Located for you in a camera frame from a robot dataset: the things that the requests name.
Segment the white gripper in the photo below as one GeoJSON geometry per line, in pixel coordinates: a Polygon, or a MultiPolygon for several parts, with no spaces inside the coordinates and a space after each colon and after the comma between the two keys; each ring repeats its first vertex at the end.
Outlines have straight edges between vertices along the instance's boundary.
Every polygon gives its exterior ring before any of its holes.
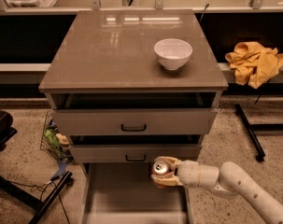
{"type": "Polygon", "coordinates": [[[181,161],[175,157],[160,156],[154,160],[156,164],[165,164],[169,169],[177,168],[177,175],[174,173],[166,175],[152,175],[153,182],[158,187],[198,187],[200,165],[196,161],[181,161]]]}

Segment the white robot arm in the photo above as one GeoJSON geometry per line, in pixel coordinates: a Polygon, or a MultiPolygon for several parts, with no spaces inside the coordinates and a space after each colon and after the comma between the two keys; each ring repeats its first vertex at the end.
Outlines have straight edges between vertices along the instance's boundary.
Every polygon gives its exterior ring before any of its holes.
{"type": "Polygon", "coordinates": [[[267,224],[283,224],[283,205],[234,162],[218,168],[161,156],[153,163],[151,178],[159,187],[203,188],[223,198],[240,195],[267,224]]]}

